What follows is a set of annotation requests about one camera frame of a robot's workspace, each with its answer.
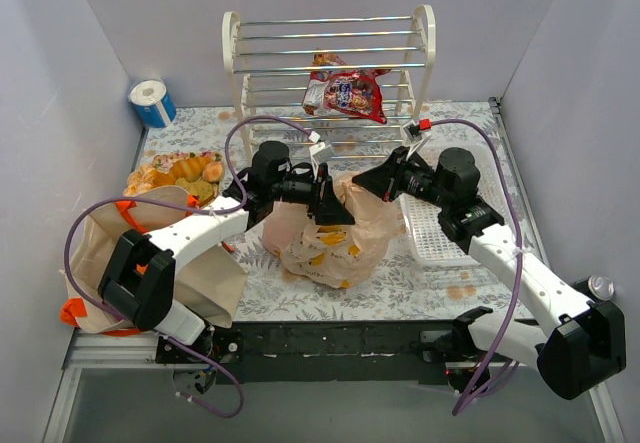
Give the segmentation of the peach plastic grocery bag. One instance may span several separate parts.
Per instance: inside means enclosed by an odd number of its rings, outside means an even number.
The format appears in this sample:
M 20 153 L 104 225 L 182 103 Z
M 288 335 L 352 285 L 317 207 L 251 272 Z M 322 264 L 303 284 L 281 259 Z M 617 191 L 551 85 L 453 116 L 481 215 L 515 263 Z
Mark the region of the peach plastic grocery bag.
M 354 175 L 345 173 L 334 184 L 353 225 L 318 225 L 299 204 L 274 205 L 264 220 L 262 243 L 287 271 L 332 288 L 349 288 L 371 277 L 391 241 L 404 232 L 398 204 L 357 186 Z

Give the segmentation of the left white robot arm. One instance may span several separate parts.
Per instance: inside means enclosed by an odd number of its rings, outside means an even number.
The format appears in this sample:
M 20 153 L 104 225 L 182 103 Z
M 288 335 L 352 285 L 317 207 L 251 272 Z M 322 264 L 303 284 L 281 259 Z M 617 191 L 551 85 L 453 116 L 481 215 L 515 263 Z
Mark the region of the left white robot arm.
M 163 229 L 121 235 L 98 286 L 98 294 L 140 331 L 154 330 L 196 348 L 209 341 L 205 319 L 174 297 L 174 281 L 188 263 L 229 237 L 265 219 L 277 201 L 300 204 L 318 225 L 352 225 L 339 201 L 327 161 L 330 144 L 309 148 L 310 160 L 293 165 L 279 141 L 260 144 L 249 167 L 205 208 Z

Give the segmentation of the canvas tote bag orange handles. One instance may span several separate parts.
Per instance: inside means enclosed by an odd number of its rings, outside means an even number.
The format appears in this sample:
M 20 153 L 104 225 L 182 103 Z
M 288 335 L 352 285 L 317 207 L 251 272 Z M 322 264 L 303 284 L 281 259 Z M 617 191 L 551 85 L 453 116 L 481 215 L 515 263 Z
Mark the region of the canvas tote bag orange handles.
M 129 229 L 143 233 L 167 228 L 184 219 L 185 210 L 119 200 L 93 210 L 84 220 L 82 241 L 71 257 L 72 274 L 80 288 L 94 299 L 119 237 Z M 247 281 L 247 273 L 222 246 L 198 256 L 177 274 L 174 296 L 209 323 L 229 328 Z M 94 334 L 130 336 L 139 331 L 84 299 L 70 283 L 60 320 Z

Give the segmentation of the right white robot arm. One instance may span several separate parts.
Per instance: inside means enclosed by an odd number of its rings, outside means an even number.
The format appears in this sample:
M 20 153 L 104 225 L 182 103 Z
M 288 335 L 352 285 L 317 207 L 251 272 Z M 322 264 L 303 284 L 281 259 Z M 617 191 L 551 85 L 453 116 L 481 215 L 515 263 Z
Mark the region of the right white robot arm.
M 471 152 L 447 148 L 430 167 L 408 148 L 354 177 L 385 202 L 402 194 L 439 208 L 444 235 L 488 269 L 529 310 L 534 325 L 487 307 L 469 310 L 430 345 L 446 356 L 499 354 L 538 370 L 558 396 L 571 400 L 622 372 L 627 363 L 624 314 L 589 282 L 571 285 L 525 252 L 504 218 L 478 193 L 481 173 Z

